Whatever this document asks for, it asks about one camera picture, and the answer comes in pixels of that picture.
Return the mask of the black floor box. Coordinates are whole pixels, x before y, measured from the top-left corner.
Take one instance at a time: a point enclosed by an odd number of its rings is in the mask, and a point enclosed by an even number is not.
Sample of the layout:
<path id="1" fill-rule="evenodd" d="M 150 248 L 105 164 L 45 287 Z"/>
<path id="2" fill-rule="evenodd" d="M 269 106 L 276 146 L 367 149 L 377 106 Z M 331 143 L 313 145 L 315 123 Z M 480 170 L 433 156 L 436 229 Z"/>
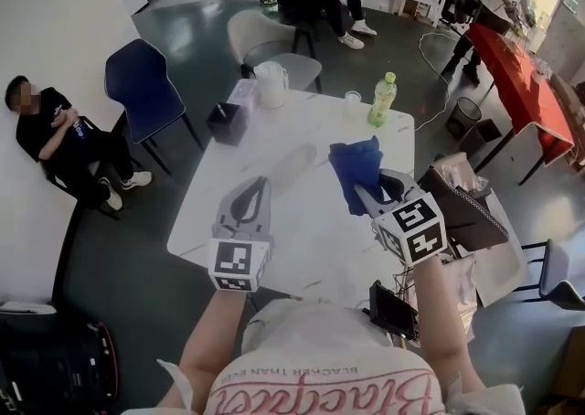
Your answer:
<path id="1" fill-rule="evenodd" d="M 492 119 L 481 120 L 472 126 L 462 138 L 459 150 L 471 158 L 501 136 L 502 133 Z"/>

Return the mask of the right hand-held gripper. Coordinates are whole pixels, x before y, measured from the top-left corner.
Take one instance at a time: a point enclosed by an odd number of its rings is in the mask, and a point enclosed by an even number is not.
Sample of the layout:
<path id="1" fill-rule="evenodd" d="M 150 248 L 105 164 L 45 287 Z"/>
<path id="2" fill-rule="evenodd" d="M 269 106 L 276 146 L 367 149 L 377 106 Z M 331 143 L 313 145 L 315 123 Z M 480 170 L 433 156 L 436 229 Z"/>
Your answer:
<path id="1" fill-rule="evenodd" d="M 390 199 L 372 186 L 355 184 L 354 190 L 365 211 L 374 218 L 374 230 L 386 250 L 404 266 L 416 266 L 446 250 L 444 218 L 432 194 L 424 193 L 393 208 L 393 201 L 404 201 L 419 186 L 412 176 L 391 169 L 379 170 L 379 186 Z"/>

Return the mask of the black mesh wastebasket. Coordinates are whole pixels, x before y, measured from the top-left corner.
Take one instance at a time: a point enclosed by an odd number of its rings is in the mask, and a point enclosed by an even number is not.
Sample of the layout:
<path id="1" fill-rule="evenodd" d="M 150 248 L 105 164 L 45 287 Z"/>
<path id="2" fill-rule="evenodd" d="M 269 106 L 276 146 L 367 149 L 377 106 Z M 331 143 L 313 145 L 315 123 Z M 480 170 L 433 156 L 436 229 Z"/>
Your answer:
<path id="1" fill-rule="evenodd" d="M 461 140 L 481 119 L 482 112 L 480 107 L 470 98 L 460 97 L 455 103 L 445 126 L 454 139 Z"/>

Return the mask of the large cardboard box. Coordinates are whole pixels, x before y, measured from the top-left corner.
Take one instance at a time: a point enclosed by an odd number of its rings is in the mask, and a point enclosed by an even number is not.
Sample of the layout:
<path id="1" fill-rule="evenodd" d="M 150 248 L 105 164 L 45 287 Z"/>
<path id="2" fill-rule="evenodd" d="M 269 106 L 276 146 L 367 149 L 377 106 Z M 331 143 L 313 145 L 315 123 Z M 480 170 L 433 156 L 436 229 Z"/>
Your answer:
<path id="1" fill-rule="evenodd" d="M 555 378 L 553 393 L 569 415 L 585 415 L 585 335 L 573 333 Z"/>

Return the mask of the white panel with rim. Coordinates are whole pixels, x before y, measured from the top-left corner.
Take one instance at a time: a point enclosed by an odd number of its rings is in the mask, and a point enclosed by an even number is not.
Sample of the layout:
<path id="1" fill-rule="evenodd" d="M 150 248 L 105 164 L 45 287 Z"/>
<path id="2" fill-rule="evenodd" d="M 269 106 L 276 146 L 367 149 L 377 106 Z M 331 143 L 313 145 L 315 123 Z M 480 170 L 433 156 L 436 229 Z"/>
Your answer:
<path id="1" fill-rule="evenodd" d="M 508 241 L 473 253 L 473 282 L 482 307 L 487 307 L 518 287 L 527 279 L 527 257 L 495 192 L 486 197 L 492 216 L 507 230 Z"/>

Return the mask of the black case with red trim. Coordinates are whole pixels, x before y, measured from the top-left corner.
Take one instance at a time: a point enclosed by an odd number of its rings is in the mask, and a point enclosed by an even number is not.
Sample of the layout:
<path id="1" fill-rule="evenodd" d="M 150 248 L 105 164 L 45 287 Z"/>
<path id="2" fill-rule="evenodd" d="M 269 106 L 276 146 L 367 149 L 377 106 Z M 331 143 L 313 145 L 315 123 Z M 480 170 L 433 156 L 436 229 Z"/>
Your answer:
<path id="1" fill-rule="evenodd" d="M 0 415 L 112 415 L 118 389 L 104 323 L 0 312 Z"/>

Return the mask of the black square box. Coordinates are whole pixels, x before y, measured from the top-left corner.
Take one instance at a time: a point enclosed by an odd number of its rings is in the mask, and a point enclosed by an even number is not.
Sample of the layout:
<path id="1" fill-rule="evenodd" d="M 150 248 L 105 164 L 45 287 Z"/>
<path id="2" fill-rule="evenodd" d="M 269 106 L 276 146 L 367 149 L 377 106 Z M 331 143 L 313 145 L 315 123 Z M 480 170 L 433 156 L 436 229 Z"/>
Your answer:
<path id="1" fill-rule="evenodd" d="M 248 128 L 248 110 L 227 102 L 218 103 L 223 106 L 228 117 L 222 118 L 215 105 L 207 117 L 207 127 L 218 144 L 238 146 Z"/>

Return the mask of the white shirt with pink print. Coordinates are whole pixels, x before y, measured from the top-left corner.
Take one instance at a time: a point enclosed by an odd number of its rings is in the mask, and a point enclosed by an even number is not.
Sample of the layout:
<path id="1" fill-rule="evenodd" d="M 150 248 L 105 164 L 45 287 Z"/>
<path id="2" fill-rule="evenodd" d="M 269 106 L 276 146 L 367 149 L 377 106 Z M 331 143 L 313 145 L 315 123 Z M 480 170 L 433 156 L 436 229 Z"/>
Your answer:
<path id="1" fill-rule="evenodd" d="M 396 347 L 255 350 L 212 383 L 200 415 L 526 415 L 520 390 L 442 390 L 418 355 Z"/>

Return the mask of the translucent lilac container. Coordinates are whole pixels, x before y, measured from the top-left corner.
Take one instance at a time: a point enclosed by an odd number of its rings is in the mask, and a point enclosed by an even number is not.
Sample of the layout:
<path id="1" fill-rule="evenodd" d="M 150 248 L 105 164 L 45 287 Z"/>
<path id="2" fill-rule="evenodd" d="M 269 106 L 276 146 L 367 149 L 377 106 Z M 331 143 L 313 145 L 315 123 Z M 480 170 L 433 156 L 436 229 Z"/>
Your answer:
<path id="1" fill-rule="evenodd" d="M 228 97 L 228 103 L 245 107 L 253 111 L 259 98 L 257 81 L 253 79 L 239 79 Z"/>

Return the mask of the person's white trousers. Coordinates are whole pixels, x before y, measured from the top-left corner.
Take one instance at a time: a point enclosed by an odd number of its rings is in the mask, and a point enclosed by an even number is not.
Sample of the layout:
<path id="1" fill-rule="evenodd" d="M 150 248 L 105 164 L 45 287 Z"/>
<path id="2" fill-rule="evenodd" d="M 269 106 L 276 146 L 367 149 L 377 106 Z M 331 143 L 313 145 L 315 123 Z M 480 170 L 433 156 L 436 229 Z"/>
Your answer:
<path id="1" fill-rule="evenodd" d="M 241 353 L 392 346 L 387 333 L 371 324 L 360 310 L 328 301 L 276 299 L 246 324 Z"/>

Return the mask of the black metal chair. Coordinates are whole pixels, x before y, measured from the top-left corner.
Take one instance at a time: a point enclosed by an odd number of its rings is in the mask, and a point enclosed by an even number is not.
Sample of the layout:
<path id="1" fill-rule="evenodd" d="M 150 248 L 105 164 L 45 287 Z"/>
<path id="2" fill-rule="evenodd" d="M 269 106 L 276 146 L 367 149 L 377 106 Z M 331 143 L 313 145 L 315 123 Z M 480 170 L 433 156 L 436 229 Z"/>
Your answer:
<path id="1" fill-rule="evenodd" d="M 150 184 L 152 174 L 131 156 L 121 135 L 100 130 L 85 116 L 80 118 L 85 123 L 87 139 L 81 141 L 76 135 L 71 150 L 62 158 L 53 156 L 43 161 L 41 167 L 50 183 L 74 197 L 84 208 L 116 220 L 116 213 L 122 210 L 122 198 L 106 176 L 98 176 L 99 170 L 110 166 L 124 190 Z"/>

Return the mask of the red table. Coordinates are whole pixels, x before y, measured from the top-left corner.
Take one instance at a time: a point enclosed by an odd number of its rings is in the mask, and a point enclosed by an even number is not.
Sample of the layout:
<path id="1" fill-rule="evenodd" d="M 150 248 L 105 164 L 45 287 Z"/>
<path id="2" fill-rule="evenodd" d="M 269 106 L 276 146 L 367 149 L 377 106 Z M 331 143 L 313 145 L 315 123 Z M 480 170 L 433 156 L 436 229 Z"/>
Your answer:
<path id="1" fill-rule="evenodd" d="M 531 58 L 516 43 L 476 23 L 470 26 L 466 37 L 493 77 L 499 99 L 512 123 L 512 129 L 474 172 L 481 172 L 514 137 L 534 126 L 541 156 L 519 182 L 522 186 L 540 167 L 552 164 L 573 149 L 565 113 L 547 79 L 537 73 Z"/>

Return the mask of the blue cloth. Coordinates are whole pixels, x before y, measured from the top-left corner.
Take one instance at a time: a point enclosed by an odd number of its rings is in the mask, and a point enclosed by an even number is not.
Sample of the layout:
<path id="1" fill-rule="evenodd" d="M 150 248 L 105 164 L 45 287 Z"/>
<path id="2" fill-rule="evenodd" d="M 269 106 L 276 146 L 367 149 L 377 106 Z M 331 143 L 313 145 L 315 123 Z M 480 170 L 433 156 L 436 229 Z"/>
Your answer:
<path id="1" fill-rule="evenodd" d="M 383 191 L 378 184 L 382 158 L 376 136 L 353 144 L 330 145 L 328 160 L 335 170 L 351 215 L 361 217 L 367 214 L 354 189 L 355 185 L 363 186 L 378 201 L 383 199 Z"/>

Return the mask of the person's left forearm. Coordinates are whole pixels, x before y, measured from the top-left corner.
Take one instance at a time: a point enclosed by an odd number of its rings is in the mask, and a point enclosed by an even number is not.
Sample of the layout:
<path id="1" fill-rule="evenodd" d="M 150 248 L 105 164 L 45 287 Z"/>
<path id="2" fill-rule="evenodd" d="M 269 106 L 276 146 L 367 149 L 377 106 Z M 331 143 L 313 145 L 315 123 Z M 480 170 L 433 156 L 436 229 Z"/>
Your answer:
<path id="1" fill-rule="evenodd" d="M 211 387 L 231 361 L 246 294 L 216 291 L 186 342 L 179 368 L 193 389 L 191 410 L 203 413 Z"/>

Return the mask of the clear plastic bag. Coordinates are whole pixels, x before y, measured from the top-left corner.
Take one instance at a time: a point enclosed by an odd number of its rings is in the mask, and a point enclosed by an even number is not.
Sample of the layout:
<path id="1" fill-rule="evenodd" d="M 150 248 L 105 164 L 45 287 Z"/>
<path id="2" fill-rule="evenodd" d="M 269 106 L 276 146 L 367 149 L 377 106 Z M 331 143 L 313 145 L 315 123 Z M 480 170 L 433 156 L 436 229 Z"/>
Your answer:
<path id="1" fill-rule="evenodd" d="M 489 181 L 474 172 L 465 152 L 444 156 L 431 166 L 449 185 L 460 187 L 469 194 L 479 194 L 488 188 Z"/>

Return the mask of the navy blue chair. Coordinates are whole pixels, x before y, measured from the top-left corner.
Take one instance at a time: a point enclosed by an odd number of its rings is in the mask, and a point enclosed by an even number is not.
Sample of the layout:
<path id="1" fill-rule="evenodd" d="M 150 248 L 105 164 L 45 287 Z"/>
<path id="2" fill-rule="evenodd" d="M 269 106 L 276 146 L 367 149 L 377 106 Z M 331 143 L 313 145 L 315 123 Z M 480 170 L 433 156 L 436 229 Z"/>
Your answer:
<path id="1" fill-rule="evenodd" d="M 170 124 L 182 121 L 197 146 L 205 149 L 169 79 L 165 55 L 149 42 L 137 38 L 108 57 L 104 91 L 124 108 L 133 142 L 141 145 L 166 174 L 171 171 L 154 151 L 154 136 Z"/>

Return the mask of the dark brown chair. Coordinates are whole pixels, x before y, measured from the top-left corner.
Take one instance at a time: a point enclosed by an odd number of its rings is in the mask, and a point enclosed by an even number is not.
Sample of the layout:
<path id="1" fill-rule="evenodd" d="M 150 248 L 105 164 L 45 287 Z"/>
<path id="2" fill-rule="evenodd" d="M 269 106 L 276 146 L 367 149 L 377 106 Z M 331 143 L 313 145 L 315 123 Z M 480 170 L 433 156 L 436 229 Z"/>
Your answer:
<path id="1" fill-rule="evenodd" d="M 447 236 L 466 250 L 477 251 L 508 242 L 508 231 L 492 216 L 487 205 L 461 187 L 449 184 L 434 166 L 427 169 L 419 186 L 437 202 Z"/>

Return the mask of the person's right forearm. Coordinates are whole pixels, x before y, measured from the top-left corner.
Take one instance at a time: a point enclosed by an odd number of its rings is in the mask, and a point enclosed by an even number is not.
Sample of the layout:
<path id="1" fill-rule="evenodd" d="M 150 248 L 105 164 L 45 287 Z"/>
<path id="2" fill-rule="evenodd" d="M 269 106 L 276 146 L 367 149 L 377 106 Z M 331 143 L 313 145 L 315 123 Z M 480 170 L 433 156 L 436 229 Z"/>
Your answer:
<path id="1" fill-rule="evenodd" d="M 464 393 L 484 388 L 469 355 L 463 322 L 449 280 L 437 256 L 413 268 L 420 347 L 440 382 L 441 391 L 459 380 Z"/>

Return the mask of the white marble table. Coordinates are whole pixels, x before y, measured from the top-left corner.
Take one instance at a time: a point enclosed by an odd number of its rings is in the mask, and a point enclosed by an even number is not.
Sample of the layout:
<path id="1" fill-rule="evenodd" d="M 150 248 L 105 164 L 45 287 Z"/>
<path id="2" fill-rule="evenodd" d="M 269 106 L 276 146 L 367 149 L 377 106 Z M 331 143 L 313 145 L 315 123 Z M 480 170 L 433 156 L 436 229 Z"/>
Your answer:
<path id="1" fill-rule="evenodd" d="M 280 108 L 255 109 L 238 146 L 208 145 L 172 228 L 169 252 L 206 266 L 219 202 L 240 183 L 265 176 L 271 183 L 274 247 L 262 285 L 366 307 L 372 283 L 392 287 L 401 266 L 376 241 L 369 217 L 350 215 L 328 161 L 330 145 L 376 136 L 383 167 L 412 174 L 415 165 L 413 118 L 392 112 L 377 128 L 368 112 L 362 103 L 351 117 L 344 99 L 295 90 Z"/>

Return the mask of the white kettle jug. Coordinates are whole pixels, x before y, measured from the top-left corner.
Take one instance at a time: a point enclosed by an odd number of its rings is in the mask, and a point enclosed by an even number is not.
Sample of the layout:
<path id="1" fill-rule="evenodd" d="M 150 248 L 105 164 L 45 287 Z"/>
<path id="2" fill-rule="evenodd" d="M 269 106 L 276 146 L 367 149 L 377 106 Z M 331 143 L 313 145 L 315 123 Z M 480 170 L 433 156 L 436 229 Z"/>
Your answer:
<path id="1" fill-rule="evenodd" d="M 283 106 L 289 89 L 286 69 L 275 61 L 265 61 L 256 66 L 254 75 L 260 92 L 261 105 L 268 109 Z"/>

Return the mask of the green drink bottle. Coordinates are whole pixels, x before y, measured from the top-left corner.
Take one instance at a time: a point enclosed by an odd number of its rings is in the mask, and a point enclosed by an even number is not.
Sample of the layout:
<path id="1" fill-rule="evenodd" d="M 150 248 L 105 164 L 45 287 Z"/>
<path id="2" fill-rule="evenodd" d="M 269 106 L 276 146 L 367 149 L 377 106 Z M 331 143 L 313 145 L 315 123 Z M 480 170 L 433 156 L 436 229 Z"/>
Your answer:
<path id="1" fill-rule="evenodd" d="M 378 81 L 374 90 L 374 101 L 367 117 L 370 124 L 380 127 L 385 123 L 397 92 L 396 74 L 387 72 L 384 78 Z"/>

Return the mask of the beige upholstered chair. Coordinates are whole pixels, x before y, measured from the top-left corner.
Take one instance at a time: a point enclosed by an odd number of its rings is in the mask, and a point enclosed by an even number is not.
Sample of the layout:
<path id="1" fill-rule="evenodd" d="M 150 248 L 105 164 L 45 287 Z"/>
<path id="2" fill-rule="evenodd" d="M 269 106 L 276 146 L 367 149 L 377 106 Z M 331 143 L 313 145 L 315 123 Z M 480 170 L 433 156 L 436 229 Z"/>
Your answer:
<path id="1" fill-rule="evenodd" d="M 308 91 L 314 86 L 323 93 L 322 64 L 316 59 L 311 34 L 301 27 L 281 24 L 259 11 L 243 10 L 233 15 L 227 25 L 230 49 L 243 79 L 256 78 L 253 68 L 269 48 L 291 44 L 290 52 L 276 54 L 268 61 L 280 64 L 288 73 L 293 90 Z"/>

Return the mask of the black belt-worn device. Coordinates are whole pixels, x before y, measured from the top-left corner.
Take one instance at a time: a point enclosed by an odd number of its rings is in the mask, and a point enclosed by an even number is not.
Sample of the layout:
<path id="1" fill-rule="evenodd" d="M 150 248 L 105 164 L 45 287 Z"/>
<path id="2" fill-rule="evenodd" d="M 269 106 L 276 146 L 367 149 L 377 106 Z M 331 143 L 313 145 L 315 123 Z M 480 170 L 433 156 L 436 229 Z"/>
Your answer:
<path id="1" fill-rule="evenodd" d="M 369 288 L 370 322 L 406 340 L 419 340 L 418 312 L 376 280 Z"/>

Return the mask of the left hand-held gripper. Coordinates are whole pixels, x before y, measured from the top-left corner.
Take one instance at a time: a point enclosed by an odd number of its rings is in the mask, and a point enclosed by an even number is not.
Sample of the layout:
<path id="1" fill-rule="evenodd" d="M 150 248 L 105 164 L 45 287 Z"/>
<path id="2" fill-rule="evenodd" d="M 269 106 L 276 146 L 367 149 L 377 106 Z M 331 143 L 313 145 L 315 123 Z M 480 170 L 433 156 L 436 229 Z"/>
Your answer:
<path id="1" fill-rule="evenodd" d="M 274 245 L 270 224 L 267 177 L 250 178 L 221 199 L 207 242 L 207 273 L 217 290 L 255 293 L 259 289 Z"/>

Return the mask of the dark grey chair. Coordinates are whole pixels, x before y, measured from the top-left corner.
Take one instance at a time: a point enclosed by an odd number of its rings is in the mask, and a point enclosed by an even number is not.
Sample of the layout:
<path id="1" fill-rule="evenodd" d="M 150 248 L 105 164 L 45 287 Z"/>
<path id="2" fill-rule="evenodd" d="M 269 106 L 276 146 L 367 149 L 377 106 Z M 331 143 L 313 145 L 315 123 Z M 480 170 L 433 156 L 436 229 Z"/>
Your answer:
<path id="1" fill-rule="evenodd" d="M 542 256 L 528 263 L 541 266 L 538 282 L 516 291 L 537 291 L 538 298 L 524 303 L 550 302 L 565 311 L 585 312 L 585 239 L 548 239 L 522 246 L 524 252 L 537 249 L 543 250 Z"/>

